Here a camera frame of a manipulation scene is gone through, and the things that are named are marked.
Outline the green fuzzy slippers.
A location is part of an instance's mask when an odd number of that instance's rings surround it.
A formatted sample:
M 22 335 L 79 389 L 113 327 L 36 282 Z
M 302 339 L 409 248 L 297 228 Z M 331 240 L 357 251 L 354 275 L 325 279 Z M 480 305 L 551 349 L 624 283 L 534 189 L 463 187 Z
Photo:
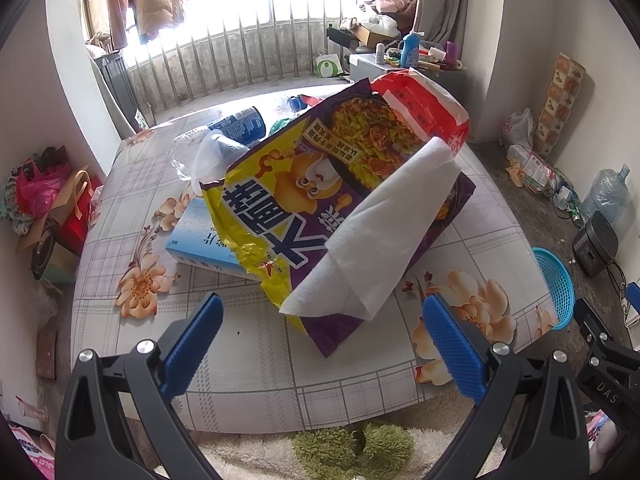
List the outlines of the green fuzzy slippers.
M 393 479 L 409 463 L 414 442 L 399 426 L 365 424 L 300 432 L 292 447 L 311 479 Z

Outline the blue detergent bottle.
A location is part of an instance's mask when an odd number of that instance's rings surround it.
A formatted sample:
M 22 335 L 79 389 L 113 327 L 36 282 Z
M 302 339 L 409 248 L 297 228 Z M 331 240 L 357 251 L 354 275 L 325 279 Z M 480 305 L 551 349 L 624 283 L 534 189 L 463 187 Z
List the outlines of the blue detergent bottle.
M 421 35 L 418 32 L 409 32 L 402 38 L 399 45 L 399 66 L 401 68 L 408 70 L 408 68 L 416 68 L 419 65 L 420 38 Z

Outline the large water jug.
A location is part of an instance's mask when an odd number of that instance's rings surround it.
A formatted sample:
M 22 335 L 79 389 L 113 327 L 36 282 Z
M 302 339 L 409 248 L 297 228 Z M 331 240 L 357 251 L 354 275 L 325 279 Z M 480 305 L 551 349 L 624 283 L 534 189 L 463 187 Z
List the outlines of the large water jug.
M 580 212 L 585 220 L 590 220 L 599 211 L 614 224 L 629 203 L 629 190 L 626 179 L 630 169 L 623 164 L 620 170 L 602 169 L 592 182 L 585 199 L 580 204 Z

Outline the Pepsi plastic bottle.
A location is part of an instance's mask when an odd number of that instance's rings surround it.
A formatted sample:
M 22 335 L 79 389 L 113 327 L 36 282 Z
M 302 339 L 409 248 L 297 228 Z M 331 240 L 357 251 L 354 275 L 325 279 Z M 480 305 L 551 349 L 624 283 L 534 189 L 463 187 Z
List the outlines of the Pepsi plastic bottle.
M 239 142 L 250 149 L 266 134 L 266 125 L 256 107 L 240 110 L 232 115 L 206 124 L 209 129 L 220 130 L 228 138 Z

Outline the white plastic bag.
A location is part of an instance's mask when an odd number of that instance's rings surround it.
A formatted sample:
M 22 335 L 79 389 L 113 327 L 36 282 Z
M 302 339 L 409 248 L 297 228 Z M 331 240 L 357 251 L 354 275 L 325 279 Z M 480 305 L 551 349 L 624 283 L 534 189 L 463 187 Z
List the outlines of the white plastic bag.
M 529 108 L 513 113 L 502 127 L 502 140 L 506 145 L 533 147 L 534 118 Z

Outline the light blue carton box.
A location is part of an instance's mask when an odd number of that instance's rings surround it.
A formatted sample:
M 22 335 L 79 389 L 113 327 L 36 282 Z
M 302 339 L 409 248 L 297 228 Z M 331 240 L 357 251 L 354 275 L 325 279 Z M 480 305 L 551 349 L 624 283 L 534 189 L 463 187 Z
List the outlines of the light blue carton box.
M 166 240 L 165 250 L 175 260 L 204 270 L 258 281 L 236 260 L 234 252 L 220 239 L 206 203 L 191 200 Z

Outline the black rice cooker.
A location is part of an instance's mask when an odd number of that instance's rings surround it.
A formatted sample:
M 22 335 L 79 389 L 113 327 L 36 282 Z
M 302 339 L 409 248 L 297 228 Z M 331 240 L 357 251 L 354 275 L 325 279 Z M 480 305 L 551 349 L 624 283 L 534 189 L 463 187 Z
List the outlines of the black rice cooker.
M 618 238 L 608 219 L 596 210 L 575 235 L 572 249 L 578 266 L 594 278 L 614 262 Z

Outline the blue plastic basket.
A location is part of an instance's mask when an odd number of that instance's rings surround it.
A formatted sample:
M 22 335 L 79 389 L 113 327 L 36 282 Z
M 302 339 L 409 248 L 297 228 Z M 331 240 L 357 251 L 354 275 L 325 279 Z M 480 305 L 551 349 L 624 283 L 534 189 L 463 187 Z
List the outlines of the blue plastic basket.
M 574 313 L 576 298 L 572 279 L 564 263 L 553 252 L 534 247 L 533 254 L 547 283 L 558 318 L 553 329 L 562 330 L 572 320 Z

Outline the white paper towel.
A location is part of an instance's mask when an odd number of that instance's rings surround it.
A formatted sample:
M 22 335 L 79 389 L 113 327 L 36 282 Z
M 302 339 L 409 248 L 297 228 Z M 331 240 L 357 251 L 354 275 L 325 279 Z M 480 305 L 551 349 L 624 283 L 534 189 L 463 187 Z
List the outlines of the white paper towel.
M 280 312 L 344 314 L 370 321 L 408 268 L 454 186 L 460 167 L 433 138 L 371 192 L 326 242 L 326 254 Z

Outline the green plastic bag ball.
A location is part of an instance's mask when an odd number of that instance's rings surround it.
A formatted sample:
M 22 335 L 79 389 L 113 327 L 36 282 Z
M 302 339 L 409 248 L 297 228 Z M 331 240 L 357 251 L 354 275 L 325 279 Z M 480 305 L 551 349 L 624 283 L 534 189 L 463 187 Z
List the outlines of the green plastic bag ball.
M 281 118 L 278 119 L 276 122 L 273 123 L 273 125 L 271 126 L 270 130 L 269 130 L 269 134 L 275 134 L 278 131 L 280 131 L 282 128 L 284 128 L 285 126 L 287 126 L 290 122 L 292 122 L 293 118 L 292 117 L 285 117 L 285 118 Z

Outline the purple cup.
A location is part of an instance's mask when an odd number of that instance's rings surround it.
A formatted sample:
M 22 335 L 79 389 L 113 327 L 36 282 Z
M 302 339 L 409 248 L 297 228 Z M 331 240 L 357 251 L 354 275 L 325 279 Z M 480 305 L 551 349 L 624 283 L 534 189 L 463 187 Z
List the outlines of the purple cup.
M 455 66 L 459 59 L 460 46 L 455 41 L 446 42 L 446 55 L 444 62 L 449 66 Z

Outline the red shopping bag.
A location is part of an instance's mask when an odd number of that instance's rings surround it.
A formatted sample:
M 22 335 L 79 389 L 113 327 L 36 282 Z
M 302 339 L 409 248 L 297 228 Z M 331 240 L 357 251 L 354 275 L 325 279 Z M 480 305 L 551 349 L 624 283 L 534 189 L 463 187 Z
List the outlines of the red shopping bag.
M 89 230 L 98 220 L 101 192 L 101 180 L 79 169 L 58 193 L 61 205 L 49 212 L 55 239 L 75 255 L 81 255 Z

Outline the purple yellow snack bag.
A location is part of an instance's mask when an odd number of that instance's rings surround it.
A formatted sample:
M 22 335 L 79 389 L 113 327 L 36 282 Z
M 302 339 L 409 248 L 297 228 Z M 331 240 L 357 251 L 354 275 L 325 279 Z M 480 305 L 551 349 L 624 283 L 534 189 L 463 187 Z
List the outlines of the purple yellow snack bag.
M 203 184 L 221 240 L 279 310 L 326 254 L 326 242 L 347 216 L 427 144 L 371 90 L 371 82 L 363 79 L 323 98 L 255 144 L 223 179 Z M 473 192 L 460 170 L 406 271 Z M 324 356 L 366 322 L 344 314 L 285 316 Z

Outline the grey cabinet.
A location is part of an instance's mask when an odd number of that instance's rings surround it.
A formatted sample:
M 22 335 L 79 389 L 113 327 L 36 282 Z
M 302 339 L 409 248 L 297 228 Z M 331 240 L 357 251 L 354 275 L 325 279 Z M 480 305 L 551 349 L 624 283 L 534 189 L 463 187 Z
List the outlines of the grey cabinet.
M 374 81 L 376 78 L 389 73 L 397 72 L 398 67 L 386 63 L 378 64 L 373 53 L 349 55 L 349 79 L 358 82 L 363 79 Z

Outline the red white paper bag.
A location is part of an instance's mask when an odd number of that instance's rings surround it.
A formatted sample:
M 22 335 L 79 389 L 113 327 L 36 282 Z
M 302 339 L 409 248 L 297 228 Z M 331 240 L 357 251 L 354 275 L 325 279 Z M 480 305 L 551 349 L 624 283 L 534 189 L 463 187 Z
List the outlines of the red white paper bag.
M 424 142 L 439 138 L 457 155 L 470 130 L 470 118 L 457 99 L 436 81 L 414 68 L 375 78 L 376 92 Z

